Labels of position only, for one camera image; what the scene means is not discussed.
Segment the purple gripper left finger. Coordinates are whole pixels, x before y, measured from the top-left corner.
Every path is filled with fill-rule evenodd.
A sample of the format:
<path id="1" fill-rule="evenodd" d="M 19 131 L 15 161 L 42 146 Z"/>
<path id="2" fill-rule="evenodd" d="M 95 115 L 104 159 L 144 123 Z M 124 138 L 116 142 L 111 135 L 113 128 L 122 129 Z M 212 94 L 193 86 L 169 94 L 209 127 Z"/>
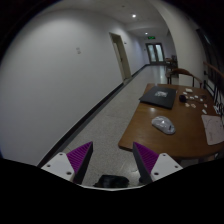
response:
<path id="1" fill-rule="evenodd" d="M 92 153 L 93 142 L 88 142 L 69 153 L 59 152 L 42 169 L 75 184 L 81 184 Z"/>

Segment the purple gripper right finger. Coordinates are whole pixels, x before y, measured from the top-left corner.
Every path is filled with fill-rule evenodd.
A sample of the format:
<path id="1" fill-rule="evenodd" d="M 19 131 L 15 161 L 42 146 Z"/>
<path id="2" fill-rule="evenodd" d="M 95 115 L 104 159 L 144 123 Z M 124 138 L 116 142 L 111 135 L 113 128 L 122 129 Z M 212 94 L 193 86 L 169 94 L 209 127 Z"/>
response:
<path id="1" fill-rule="evenodd" d="M 140 173 L 139 181 L 145 185 L 182 169 L 167 153 L 157 154 L 134 142 L 133 155 Z"/>

